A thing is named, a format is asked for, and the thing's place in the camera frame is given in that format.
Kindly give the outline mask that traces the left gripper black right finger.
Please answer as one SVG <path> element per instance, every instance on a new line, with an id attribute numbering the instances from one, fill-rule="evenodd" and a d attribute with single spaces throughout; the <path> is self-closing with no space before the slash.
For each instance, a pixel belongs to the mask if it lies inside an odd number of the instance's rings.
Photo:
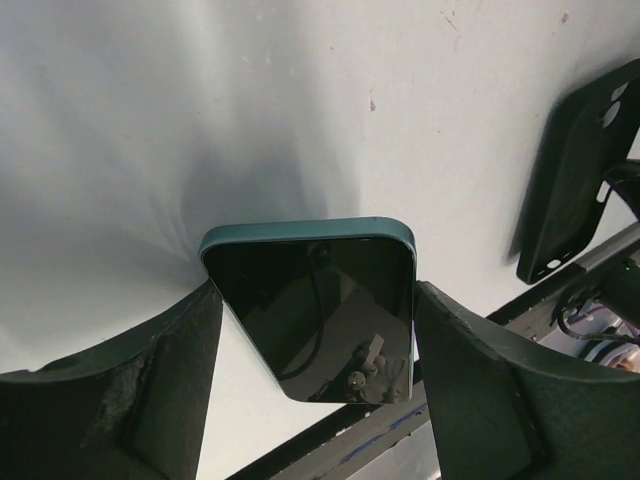
<path id="1" fill-rule="evenodd" d="M 415 332 L 443 478 L 638 478 L 638 374 L 534 343 L 428 282 Z"/>

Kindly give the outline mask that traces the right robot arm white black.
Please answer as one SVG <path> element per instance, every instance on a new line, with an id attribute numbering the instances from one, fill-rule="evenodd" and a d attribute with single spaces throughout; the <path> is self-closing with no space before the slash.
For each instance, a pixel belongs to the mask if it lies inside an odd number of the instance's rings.
<path id="1" fill-rule="evenodd" d="M 552 321 L 581 344 L 577 358 L 616 370 L 639 371 L 639 255 L 607 265 L 567 293 Z"/>

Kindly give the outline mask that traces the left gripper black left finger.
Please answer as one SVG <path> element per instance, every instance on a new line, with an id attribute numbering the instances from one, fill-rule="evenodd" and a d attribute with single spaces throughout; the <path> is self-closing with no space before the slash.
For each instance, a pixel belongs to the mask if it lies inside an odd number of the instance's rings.
<path id="1" fill-rule="evenodd" d="M 195 478 L 221 320 L 204 283 L 94 347 L 3 374 L 2 478 Z"/>

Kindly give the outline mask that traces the teal phone black screen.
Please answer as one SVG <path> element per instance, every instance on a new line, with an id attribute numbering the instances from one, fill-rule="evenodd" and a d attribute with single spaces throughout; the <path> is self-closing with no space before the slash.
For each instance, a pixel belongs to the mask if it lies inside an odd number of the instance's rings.
<path id="1" fill-rule="evenodd" d="M 218 226 L 199 257 L 288 398 L 411 398 L 417 253 L 406 224 L 361 217 Z"/>

